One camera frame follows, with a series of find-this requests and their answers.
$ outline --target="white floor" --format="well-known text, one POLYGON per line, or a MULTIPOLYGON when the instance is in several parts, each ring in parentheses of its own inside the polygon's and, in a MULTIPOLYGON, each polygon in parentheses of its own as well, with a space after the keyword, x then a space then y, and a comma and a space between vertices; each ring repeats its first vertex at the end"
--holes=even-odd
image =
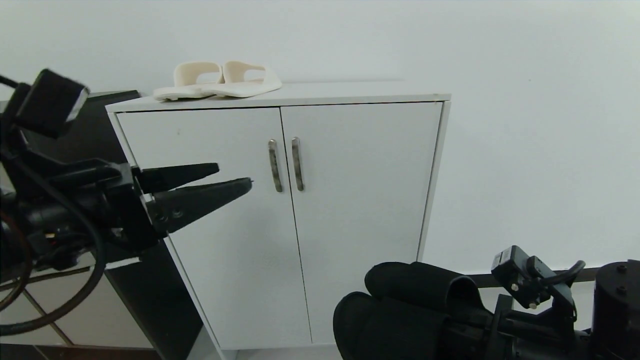
MULTIPOLYGON (((579 282, 572 287, 573 298, 578 308, 578 321, 576 329, 587 329, 591 327, 591 313, 593 311, 593 282, 579 282)), ((493 311, 498 295, 506 290, 502 288, 480 289, 484 306, 493 311)), ((544 303, 532 313, 539 313, 551 306, 551 301, 544 303)), ((516 310, 523 311, 517 303, 516 310)), ((242 350, 239 351, 236 360, 342 360, 337 347, 318 346, 307 348, 279 348, 262 350, 242 350)), ((203 328, 196 340, 187 360, 221 360, 207 331, 203 328)))
MULTIPOLYGON (((308 348, 279 348, 262 350, 241 350, 236 360, 342 360, 336 346, 308 348)), ((207 331, 202 328, 200 335, 187 360, 220 360, 207 331)))

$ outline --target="screw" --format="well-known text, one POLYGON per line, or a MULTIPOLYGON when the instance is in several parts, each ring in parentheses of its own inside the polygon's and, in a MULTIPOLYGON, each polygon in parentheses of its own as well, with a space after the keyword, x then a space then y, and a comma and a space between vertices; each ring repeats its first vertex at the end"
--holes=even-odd
POLYGON ((179 218, 181 217, 182 214, 182 210, 180 209, 173 209, 173 211, 171 212, 171 215, 173 215, 174 218, 179 218))

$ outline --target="white cabinet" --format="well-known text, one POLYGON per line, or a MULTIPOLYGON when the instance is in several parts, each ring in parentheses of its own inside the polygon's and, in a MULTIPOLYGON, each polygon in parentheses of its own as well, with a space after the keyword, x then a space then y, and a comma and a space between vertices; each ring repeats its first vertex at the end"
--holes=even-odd
POLYGON ((404 83, 325 83, 108 111, 142 169, 217 162, 195 184, 252 178, 170 242, 214 344, 275 348, 333 343, 333 309, 366 271, 419 257, 448 100, 404 83))
POLYGON ((282 109, 314 343, 333 343, 333 310, 384 261, 416 260, 441 102, 282 109), (298 138, 304 190, 296 186, 298 138))
POLYGON ((171 235, 218 341, 227 348, 310 343, 280 111, 167 111, 118 119, 141 168, 217 161, 220 173, 199 183, 253 180, 245 196, 171 235), (136 136, 145 133, 144 141, 136 136), (283 192, 273 184, 270 140, 283 192))

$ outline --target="floor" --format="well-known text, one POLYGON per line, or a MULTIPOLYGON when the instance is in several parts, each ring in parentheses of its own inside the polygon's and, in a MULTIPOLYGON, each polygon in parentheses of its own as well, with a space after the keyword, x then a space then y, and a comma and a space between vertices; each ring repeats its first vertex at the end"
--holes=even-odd
POLYGON ((35 347, 0 345, 2 360, 160 360, 153 350, 35 347))

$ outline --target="cabinet door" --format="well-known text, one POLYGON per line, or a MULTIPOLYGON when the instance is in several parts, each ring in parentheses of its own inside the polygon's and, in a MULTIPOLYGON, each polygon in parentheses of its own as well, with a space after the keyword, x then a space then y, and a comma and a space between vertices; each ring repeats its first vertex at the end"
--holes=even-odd
POLYGON ((314 343, 384 261, 416 260, 442 103, 282 108, 314 343), (292 139, 299 139, 299 191, 292 139))
POLYGON ((221 347, 310 344, 282 123, 277 108, 118 114, 144 168, 217 162, 193 184, 253 179, 246 195, 170 238, 221 347), (275 141, 282 192, 268 143, 275 141))

